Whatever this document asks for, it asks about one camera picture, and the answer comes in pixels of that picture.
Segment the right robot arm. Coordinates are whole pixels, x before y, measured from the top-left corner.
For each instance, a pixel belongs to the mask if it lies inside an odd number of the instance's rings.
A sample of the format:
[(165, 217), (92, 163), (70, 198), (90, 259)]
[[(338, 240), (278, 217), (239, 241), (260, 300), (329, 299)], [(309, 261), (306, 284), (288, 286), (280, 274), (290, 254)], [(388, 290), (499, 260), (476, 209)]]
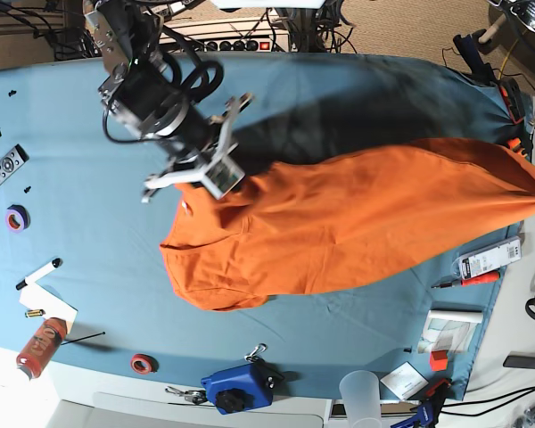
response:
[(130, 133), (128, 144), (157, 144), (167, 167), (144, 181), (142, 201), (176, 184), (204, 187), (219, 200), (244, 179), (231, 158), (233, 125), (253, 96), (230, 98), (220, 115), (204, 117), (197, 103), (224, 78), (223, 66), (203, 60), (185, 36), (137, 1), (85, 1), (83, 13), (108, 78), (99, 86), (102, 127), (114, 118)]

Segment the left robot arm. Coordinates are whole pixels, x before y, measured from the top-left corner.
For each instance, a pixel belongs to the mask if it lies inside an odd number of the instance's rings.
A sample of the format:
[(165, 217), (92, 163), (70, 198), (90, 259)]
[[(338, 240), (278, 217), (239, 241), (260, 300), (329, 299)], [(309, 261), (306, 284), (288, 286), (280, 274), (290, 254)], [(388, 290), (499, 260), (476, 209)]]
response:
[(535, 34), (535, 0), (489, 0), (493, 7), (512, 14)]

